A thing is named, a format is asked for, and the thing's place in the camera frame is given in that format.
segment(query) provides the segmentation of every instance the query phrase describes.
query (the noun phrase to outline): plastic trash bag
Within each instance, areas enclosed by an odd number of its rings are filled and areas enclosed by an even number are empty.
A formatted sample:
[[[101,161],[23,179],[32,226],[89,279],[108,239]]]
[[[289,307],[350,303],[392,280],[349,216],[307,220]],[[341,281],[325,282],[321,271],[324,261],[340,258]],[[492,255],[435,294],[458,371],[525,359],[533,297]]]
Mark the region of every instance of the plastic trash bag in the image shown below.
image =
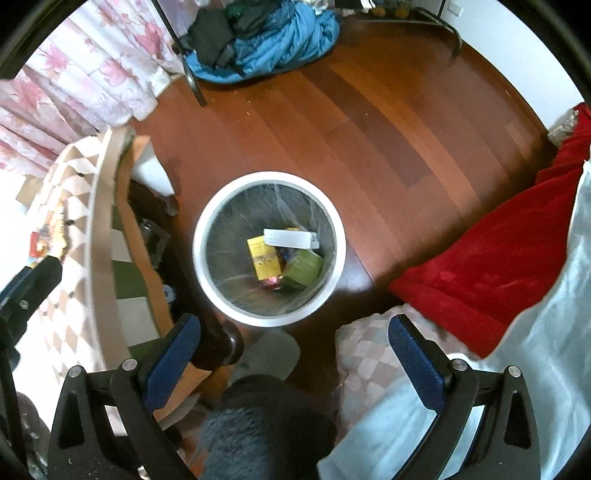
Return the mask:
[[[246,240],[265,228],[317,232],[323,258],[318,277],[303,291],[266,289],[257,279]],[[219,293],[257,316],[279,316],[306,305],[335,263],[335,236],[323,209],[305,193],[281,184],[250,187],[229,200],[213,221],[206,243],[207,268]]]

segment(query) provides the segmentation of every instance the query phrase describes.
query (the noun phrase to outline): wooden floor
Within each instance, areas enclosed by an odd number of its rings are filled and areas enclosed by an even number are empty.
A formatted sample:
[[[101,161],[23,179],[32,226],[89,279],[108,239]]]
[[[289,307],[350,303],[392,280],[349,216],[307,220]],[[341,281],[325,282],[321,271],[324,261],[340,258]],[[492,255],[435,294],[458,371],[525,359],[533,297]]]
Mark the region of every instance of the wooden floor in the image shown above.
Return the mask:
[[[451,46],[436,28],[349,21],[311,65],[202,84],[206,108],[181,80],[134,124],[178,193],[174,233],[188,269],[200,212],[232,179],[286,171],[335,204],[350,244],[345,273],[325,307],[287,329],[302,350],[290,377],[301,388],[330,391],[335,330],[392,306],[390,280],[529,186],[554,154],[508,82],[469,47],[450,61]]]

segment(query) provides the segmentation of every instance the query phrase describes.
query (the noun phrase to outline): yellow box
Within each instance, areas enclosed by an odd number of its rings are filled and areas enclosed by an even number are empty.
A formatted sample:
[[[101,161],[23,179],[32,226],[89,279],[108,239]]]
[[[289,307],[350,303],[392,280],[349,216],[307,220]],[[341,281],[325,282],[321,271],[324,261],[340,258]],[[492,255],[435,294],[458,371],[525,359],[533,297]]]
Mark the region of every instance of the yellow box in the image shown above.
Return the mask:
[[[267,245],[263,235],[246,240],[251,251],[252,263],[255,266],[256,277],[259,280],[281,275],[281,264],[275,247]]]

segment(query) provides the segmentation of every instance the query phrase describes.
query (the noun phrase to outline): gray fuzzy fabric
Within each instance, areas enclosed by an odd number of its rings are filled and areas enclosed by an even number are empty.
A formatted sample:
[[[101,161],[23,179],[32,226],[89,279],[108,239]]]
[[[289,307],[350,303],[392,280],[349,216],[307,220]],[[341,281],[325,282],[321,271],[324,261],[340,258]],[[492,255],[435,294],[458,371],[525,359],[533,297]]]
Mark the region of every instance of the gray fuzzy fabric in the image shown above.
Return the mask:
[[[316,463],[336,428],[308,396],[269,375],[235,382],[205,419],[200,447],[209,451],[201,480],[317,479]]]

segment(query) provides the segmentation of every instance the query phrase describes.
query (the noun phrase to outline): metal screw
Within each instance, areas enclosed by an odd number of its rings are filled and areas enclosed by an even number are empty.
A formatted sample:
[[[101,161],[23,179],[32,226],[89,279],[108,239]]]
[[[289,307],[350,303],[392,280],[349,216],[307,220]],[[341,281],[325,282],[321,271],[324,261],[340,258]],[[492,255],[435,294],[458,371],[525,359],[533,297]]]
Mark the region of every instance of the metal screw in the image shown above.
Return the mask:
[[[456,359],[452,360],[452,367],[454,369],[458,370],[459,372],[463,372],[464,370],[466,370],[468,368],[468,364],[464,360],[461,360],[460,358],[456,358]]]
[[[82,368],[79,365],[76,365],[75,367],[70,368],[68,375],[72,378],[76,378],[81,373],[82,373]]]
[[[126,372],[131,372],[135,367],[138,366],[138,361],[135,358],[128,358],[121,366]]]
[[[509,375],[515,378],[519,378],[521,376],[521,370],[519,370],[518,367],[516,367],[515,365],[511,365],[508,368],[509,371]]]

